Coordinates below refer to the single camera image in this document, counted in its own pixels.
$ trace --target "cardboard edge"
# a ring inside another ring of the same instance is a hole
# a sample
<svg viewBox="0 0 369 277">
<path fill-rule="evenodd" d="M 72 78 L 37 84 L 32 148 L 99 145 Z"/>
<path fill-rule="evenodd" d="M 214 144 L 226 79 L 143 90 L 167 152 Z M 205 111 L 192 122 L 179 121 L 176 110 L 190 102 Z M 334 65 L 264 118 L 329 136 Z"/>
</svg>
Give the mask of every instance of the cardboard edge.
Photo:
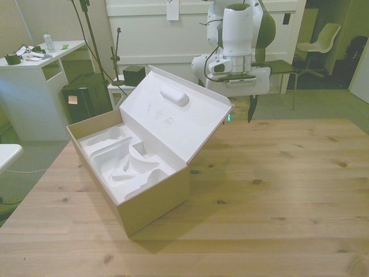
<svg viewBox="0 0 369 277">
<path fill-rule="evenodd" d="M 128 237 L 190 198 L 189 167 L 118 205 Z M 137 219 L 137 214 L 144 215 Z"/>
<path fill-rule="evenodd" d="M 235 105 L 231 104 L 231 108 L 229 109 L 229 111 L 227 112 L 227 114 L 225 115 L 225 117 L 223 117 L 223 119 L 219 122 L 219 124 L 214 128 L 214 130 L 209 134 L 209 136 L 204 140 L 204 142 L 200 145 L 200 147 L 196 150 L 196 152 L 191 156 L 191 158 L 187 161 L 187 165 L 190 164 L 190 162 L 192 161 L 192 159 L 196 156 L 196 154 L 201 150 L 201 148 L 204 146 L 204 144 L 209 140 L 209 138 L 213 135 L 213 133 L 215 133 L 215 131 L 219 128 L 219 126 L 225 121 L 225 119 L 228 117 L 228 114 L 230 114 L 230 112 L 234 109 Z"/>
<path fill-rule="evenodd" d="M 101 130 L 111 128 L 115 125 L 121 124 L 122 116 L 119 110 L 109 111 L 105 114 L 100 114 L 75 124 L 67 126 L 70 134 L 75 140 L 79 140 L 89 134 L 97 133 Z"/>
<path fill-rule="evenodd" d="M 117 210 L 117 204 L 114 202 L 114 198 L 110 195 L 109 191 L 105 188 L 103 181 L 99 178 L 95 170 L 93 169 L 92 165 L 90 164 L 89 160 L 85 157 L 84 153 L 82 152 L 78 142 L 72 137 L 72 143 L 74 145 L 74 149 L 76 150 L 76 153 L 80 160 L 82 161 L 82 164 L 87 169 L 87 172 L 89 173 L 90 177 L 96 184 L 98 190 L 103 195 L 106 203 L 108 204 L 110 210 L 118 220 L 119 224 L 123 227 L 124 225 L 121 219 L 121 216 L 119 215 L 119 212 Z"/>
</svg>

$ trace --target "white cabinet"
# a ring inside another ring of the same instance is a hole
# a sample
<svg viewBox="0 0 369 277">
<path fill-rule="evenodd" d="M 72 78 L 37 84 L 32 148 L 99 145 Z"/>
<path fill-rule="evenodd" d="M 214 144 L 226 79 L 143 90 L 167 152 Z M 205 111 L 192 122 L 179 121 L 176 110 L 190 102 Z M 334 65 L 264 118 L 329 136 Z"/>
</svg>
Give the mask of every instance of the white cabinet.
<svg viewBox="0 0 369 277">
<path fill-rule="evenodd" d="M 349 90 L 361 100 L 369 103 L 369 44 L 366 45 L 364 53 L 357 65 L 355 75 L 352 78 Z"/>
<path fill-rule="evenodd" d="M 68 49 L 61 50 L 65 44 Z M 61 93 L 68 84 L 63 63 L 90 60 L 90 55 L 83 40 L 54 45 L 54 56 L 39 62 L 10 66 L 0 59 L 0 103 L 22 141 L 70 139 L 66 129 L 70 120 Z"/>
</svg>

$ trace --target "water bottle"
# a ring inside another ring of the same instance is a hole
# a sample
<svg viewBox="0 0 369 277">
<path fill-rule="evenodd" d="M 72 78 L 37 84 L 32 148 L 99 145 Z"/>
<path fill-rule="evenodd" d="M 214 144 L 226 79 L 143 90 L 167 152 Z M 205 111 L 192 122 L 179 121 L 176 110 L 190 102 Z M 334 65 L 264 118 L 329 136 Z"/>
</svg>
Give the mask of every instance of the water bottle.
<svg viewBox="0 0 369 277">
<path fill-rule="evenodd" d="M 46 46 L 47 46 L 47 50 L 50 53 L 54 53 L 55 52 L 55 47 L 54 44 L 52 43 L 52 39 L 51 36 L 47 33 L 47 31 L 44 31 L 44 40 L 46 42 Z"/>
</svg>

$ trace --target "small black box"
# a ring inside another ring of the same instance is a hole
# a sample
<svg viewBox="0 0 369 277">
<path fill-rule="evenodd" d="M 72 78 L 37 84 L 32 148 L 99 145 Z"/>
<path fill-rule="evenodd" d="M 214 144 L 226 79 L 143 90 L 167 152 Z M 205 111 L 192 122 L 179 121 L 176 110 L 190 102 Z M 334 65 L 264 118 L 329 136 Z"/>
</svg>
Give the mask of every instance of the small black box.
<svg viewBox="0 0 369 277">
<path fill-rule="evenodd" d="M 130 65 L 123 69 L 123 75 L 125 77 L 125 85 L 136 87 L 146 77 L 145 67 Z"/>
<path fill-rule="evenodd" d="M 112 110 L 100 73 L 79 75 L 62 88 L 62 95 L 72 123 Z"/>
</svg>

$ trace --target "wood grain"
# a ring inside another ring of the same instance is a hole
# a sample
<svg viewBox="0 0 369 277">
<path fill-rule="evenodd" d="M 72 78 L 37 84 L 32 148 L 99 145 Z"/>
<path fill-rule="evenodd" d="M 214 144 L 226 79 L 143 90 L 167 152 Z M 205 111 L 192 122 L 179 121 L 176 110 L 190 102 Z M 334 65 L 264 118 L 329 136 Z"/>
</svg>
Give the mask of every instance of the wood grain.
<svg viewBox="0 0 369 277">
<path fill-rule="evenodd" d="M 369 137 L 350 121 L 226 122 L 190 184 L 128 239 L 70 143 L 0 228 L 0 276 L 369 276 Z"/>
</svg>

